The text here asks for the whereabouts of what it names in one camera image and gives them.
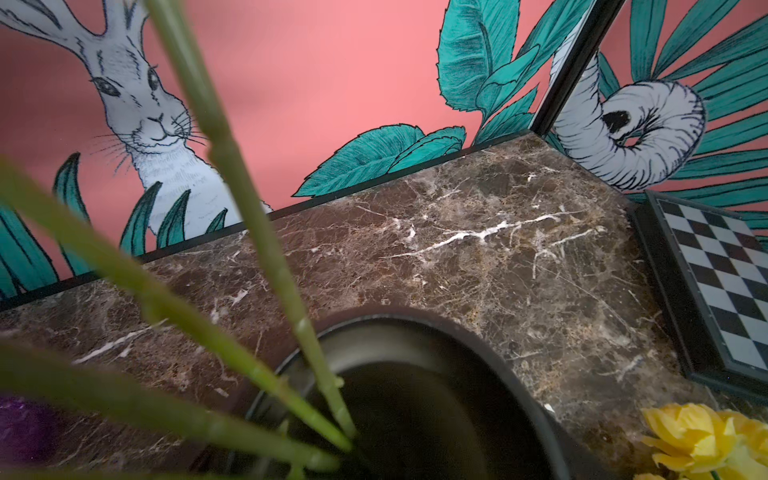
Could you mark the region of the black vase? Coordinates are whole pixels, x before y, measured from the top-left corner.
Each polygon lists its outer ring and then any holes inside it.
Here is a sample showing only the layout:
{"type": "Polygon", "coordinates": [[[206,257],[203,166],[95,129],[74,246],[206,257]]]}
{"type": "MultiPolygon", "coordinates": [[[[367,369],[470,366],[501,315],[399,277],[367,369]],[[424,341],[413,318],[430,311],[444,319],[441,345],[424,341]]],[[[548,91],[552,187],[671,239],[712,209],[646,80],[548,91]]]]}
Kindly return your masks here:
{"type": "Polygon", "coordinates": [[[364,306],[318,326],[358,435],[338,479],[607,479],[610,472],[476,334],[364,306]]]}

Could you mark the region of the purple glass vase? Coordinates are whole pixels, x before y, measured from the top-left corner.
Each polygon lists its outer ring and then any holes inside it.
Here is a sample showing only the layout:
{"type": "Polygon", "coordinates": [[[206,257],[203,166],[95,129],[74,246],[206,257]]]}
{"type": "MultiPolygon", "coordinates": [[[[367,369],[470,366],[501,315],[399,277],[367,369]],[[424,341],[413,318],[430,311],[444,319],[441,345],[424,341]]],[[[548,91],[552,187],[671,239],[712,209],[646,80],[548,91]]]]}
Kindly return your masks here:
{"type": "Polygon", "coordinates": [[[60,412],[15,396],[1,396],[1,466],[42,465],[56,453],[61,438],[60,412]]]}

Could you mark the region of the yellow rose bunch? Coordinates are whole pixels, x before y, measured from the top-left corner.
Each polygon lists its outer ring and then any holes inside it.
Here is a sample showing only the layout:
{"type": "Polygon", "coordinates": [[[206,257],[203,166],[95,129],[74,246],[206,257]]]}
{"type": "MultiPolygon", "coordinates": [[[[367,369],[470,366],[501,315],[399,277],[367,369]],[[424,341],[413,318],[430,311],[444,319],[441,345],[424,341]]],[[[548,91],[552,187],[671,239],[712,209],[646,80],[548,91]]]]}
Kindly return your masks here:
{"type": "Polygon", "coordinates": [[[656,467],[678,479],[765,479],[767,424],[704,404],[667,404],[641,410],[652,434],[656,467]]]}

